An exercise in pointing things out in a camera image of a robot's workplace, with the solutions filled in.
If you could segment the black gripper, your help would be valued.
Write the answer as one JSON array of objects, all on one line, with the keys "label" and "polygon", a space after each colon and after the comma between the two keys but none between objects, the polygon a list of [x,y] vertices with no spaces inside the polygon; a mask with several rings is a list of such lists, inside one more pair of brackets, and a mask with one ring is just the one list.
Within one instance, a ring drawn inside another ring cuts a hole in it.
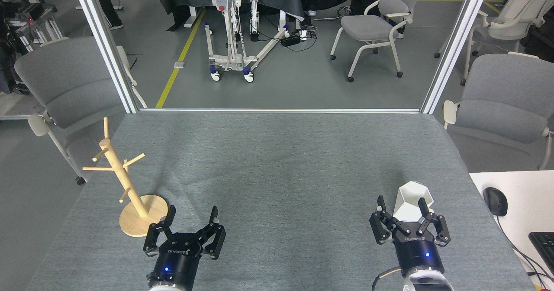
[{"label": "black gripper", "polygon": [[392,238],[401,267],[401,275],[404,278],[412,272],[422,269],[431,269],[442,274],[445,272],[435,245],[435,237],[431,233],[424,234],[424,232],[432,223],[437,234],[436,240],[440,242],[437,245],[445,247],[451,241],[446,219],[442,215],[431,212],[425,198],[419,198],[418,207],[423,222],[415,232],[416,236],[413,233],[407,236],[407,227],[388,212],[383,196],[378,197],[376,211],[369,218],[377,244],[384,244],[394,230],[400,231],[400,233],[393,233]]},{"label": "black gripper", "polygon": [[[219,258],[226,236],[225,228],[219,223],[217,206],[213,206],[206,226],[193,233],[172,233],[176,208],[170,205],[164,220],[150,224],[144,243],[144,252],[154,257],[159,251],[154,270],[147,275],[151,291],[191,291],[201,254],[207,254],[214,261]],[[161,232],[167,240],[158,248]]]}]

